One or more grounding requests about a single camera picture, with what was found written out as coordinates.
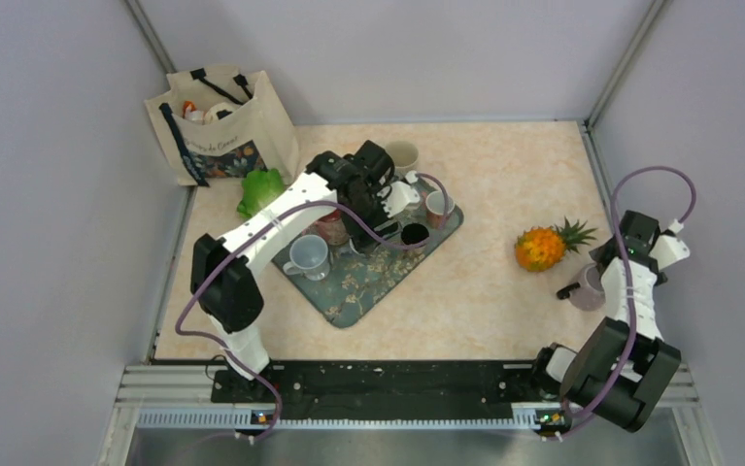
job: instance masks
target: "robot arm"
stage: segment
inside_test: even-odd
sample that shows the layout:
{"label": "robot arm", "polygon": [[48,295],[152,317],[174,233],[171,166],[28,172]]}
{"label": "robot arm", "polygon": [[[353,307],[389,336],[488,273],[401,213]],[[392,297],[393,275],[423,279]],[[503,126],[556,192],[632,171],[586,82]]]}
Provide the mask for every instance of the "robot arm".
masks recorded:
{"label": "robot arm", "polygon": [[[663,269],[690,256],[673,224],[660,232],[658,222],[627,211],[619,225],[629,255],[637,337],[628,360],[639,380],[619,377],[593,410],[597,415],[634,432],[649,417],[681,364],[681,352],[663,341],[656,326],[653,288],[666,282]],[[607,317],[577,353],[561,345],[542,349],[536,378],[545,391],[581,406],[589,405],[610,377],[624,351],[629,311],[624,271],[615,240],[591,252],[605,295]]]}
{"label": "robot arm", "polygon": [[[191,291],[194,293],[212,271],[232,252],[252,240],[213,281],[199,299],[218,334],[243,364],[259,373],[269,363],[269,355],[260,340],[254,321],[263,308],[263,298],[254,280],[278,252],[304,229],[334,208],[317,206],[302,209],[282,220],[279,216],[294,207],[314,201],[338,202],[350,208],[378,232],[385,233],[391,218],[407,205],[421,200],[418,192],[404,182],[393,182],[394,165],[380,147],[370,141],[354,155],[339,157],[325,152],[306,167],[306,171],[268,207],[243,225],[215,239],[204,235],[194,245]],[[415,174],[407,181],[417,180]],[[347,231],[357,250],[373,244],[369,235],[344,216]],[[268,224],[275,224],[260,238],[254,236]],[[243,377],[253,377],[233,361],[229,365]]]}

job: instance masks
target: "white mug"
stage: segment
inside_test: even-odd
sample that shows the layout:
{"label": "white mug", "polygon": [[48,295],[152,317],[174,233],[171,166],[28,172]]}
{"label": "white mug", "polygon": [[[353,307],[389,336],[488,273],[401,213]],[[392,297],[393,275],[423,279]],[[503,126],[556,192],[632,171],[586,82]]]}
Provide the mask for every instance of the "white mug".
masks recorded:
{"label": "white mug", "polygon": [[329,246],[318,235],[301,236],[289,248],[289,262],[284,264],[287,275],[303,274],[314,282],[329,275]]}

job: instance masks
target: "pink cup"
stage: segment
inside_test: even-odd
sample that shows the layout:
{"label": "pink cup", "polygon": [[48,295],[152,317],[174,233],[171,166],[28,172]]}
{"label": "pink cup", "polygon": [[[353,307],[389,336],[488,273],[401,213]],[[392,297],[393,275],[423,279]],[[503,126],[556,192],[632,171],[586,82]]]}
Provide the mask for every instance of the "pink cup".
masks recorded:
{"label": "pink cup", "polygon": [[[451,214],[455,209],[455,201],[452,197],[448,198],[449,205],[447,206],[447,215]],[[434,229],[438,229],[441,226],[441,219],[444,215],[444,193],[441,191],[433,191],[426,196],[426,222],[429,223]]]}

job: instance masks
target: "gray wall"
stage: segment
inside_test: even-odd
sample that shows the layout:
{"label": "gray wall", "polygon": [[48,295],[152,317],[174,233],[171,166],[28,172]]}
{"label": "gray wall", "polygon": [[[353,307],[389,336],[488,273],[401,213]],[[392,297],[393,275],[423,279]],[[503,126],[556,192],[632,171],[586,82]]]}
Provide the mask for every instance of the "gray wall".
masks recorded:
{"label": "gray wall", "polygon": [[[693,368],[728,464],[745,464],[745,2],[673,2],[599,128],[612,178],[651,164],[689,173],[693,257],[658,289],[660,326]],[[623,207],[670,220],[683,182],[648,175]]]}
{"label": "gray wall", "polygon": [[120,1],[0,2],[0,465],[97,460],[183,196]]}
{"label": "gray wall", "polygon": [[308,124],[585,117],[650,2],[141,3],[179,69],[265,69]]}

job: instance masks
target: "table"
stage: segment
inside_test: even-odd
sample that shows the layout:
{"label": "table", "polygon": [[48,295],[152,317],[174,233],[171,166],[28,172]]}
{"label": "table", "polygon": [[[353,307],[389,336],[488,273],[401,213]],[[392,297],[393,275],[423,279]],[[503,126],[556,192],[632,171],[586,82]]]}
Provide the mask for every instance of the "table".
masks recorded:
{"label": "table", "polygon": [[[588,247],[553,269],[532,274],[515,262],[526,229],[570,220],[610,235],[578,124],[573,121],[318,125],[297,128],[302,161],[332,150],[354,153],[367,139],[407,140],[419,170],[439,178],[465,214],[462,227],[358,324],[327,323],[269,265],[257,278],[265,306],[257,320],[278,359],[522,359],[551,342],[579,349],[602,318],[559,301],[555,292],[589,261]],[[197,188],[175,265],[155,358],[208,359],[212,342],[179,337],[174,324],[189,299],[191,249],[243,220],[240,180]],[[185,328],[213,331],[196,307]]]}

